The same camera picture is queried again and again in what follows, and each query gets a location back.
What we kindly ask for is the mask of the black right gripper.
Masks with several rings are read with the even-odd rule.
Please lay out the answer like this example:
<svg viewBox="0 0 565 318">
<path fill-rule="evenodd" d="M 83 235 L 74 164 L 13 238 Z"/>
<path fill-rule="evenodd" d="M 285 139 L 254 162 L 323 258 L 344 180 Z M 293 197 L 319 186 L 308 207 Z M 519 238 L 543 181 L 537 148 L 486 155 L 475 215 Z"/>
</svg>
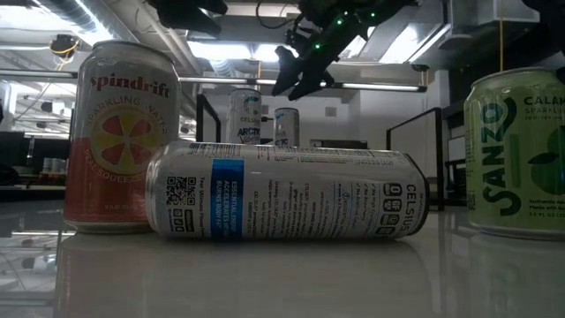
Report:
<svg viewBox="0 0 565 318">
<path fill-rule="evenodd" d="M 341 26 L 329 25 L 320 31 L 297 26 L 284 35 L 285 47 L 275 49 L 280 71 L 271 95 L 278 96 L 297 84 L 288 96 L 290 101 L 296 101 L 332 87 L 335 79 L 326 69 L 341 59 Z"/>
</svg>

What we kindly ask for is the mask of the Spindrift sparkling water can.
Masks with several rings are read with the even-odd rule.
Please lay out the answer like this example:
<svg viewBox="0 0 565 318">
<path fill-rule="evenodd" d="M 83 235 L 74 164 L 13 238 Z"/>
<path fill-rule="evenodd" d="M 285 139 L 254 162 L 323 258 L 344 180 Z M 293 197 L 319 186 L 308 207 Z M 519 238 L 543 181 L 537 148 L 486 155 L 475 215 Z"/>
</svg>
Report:
<svg viewBox="0 0 565 318">
<path fill-rule="evenodd" d="M 97 42 L 81 64 L 64 220 L 83 233 L 149 228 L 145 186 L 154 153 L 176 140 L 181 87 L 170 57 L 136 42 Z"/>
</svg>

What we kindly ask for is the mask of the green Sanzo can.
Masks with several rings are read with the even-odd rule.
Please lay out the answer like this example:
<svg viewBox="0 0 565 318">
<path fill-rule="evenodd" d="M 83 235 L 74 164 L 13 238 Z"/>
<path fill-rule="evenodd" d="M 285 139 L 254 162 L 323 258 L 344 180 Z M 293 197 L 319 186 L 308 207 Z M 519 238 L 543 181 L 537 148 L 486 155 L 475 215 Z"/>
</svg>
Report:
<svg viewBox="0 0 565 318">
<path fill-rule="evenodd" d="M 470 224 L 565 240 L 565 85 L 544 68 L 497 72 L 472 84 L 463 117 Z"/>
</svg>

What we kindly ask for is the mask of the black ceiling device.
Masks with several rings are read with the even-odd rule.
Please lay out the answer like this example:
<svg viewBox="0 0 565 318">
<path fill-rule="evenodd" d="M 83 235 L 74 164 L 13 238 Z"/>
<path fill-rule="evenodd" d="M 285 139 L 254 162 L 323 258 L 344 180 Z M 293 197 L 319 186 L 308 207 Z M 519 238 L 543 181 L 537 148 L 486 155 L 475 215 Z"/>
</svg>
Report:
<svg viewBox="0 0 565 318">
<path fill-rule="evenodd" d="M 49 43 L 49 50 L 61 58 L 71 58 L 79 46 L 79 40 L 68 34 L 58 34 Z"/>
</svg>

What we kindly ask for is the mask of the ceiling light bar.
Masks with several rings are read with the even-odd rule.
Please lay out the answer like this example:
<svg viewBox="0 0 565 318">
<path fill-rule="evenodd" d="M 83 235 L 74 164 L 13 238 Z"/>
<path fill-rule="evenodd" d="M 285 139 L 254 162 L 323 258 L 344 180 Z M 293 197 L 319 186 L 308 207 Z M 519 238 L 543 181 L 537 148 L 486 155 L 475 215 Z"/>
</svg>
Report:
<svg viewBox="0 0 565 318">
<path fill-rule="evenodd" d="M 220 77 L 180 77 L 181 82 L 197 83 L 197 84 L 225 84 L 225 85 L 250 85 L 250 86 L 273 86 L 275 79 L 252 79 L 252 78 L 220 78 Z M 371 84 L 371 83 L 342 83 L 335 82 L 328 86 L 322 81 L 320 87 L 334 89 L 351 89 L 351 90 L 369 90 L 369 91 L 393 91 L 393 92 L 411 92 L 424 93 L 427 87 L 409 86 L 397 84 Z"/>
</svg>

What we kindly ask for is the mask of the black metal shelf frame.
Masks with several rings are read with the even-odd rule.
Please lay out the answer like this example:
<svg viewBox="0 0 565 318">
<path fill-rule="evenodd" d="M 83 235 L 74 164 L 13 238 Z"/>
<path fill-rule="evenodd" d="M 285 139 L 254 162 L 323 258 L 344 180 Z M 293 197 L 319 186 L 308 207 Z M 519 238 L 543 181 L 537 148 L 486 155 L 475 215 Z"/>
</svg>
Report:
<svg viewBox="0 0 565 318">
<path fill-rule="evenodd" d="M 280 108 L 298 110 L 303 147 L 392 149 L 410 155 L 429 182 L 431 209 L 445 208 L 441 111 L 425 95 L 358 92 L 349 100 L 305 97 L 296 102 L 265 95 L 259 109 L 263 143 L 274 138 L 274 111 Z"/>
</svg>

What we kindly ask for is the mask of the silver Celsius energy can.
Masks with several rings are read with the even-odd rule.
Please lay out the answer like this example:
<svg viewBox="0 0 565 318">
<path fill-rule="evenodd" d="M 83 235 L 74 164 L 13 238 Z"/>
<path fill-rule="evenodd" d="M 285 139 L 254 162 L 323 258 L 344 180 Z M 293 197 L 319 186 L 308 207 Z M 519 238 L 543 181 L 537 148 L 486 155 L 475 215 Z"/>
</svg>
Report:
<svg viewBox="0 0 565 318">
<path fill-rule="evenodd" d="M 299 147 L 299 111 L 294 108 L 275 110 L 274 143 L 277 147 Z"/>
<path fill-rule="evenodd" d="M 167 238 L 397 239 L 425 223 L 429 185 L 396 151 L 181 140 L 148 165 L 146 210 Z"/>
<path fill-rule="evenodd" d="M 226 141 L 234 144 L 260 144 L 261 94 L 250 88 L 230 93 L 226 123 Z"/>
</svg>

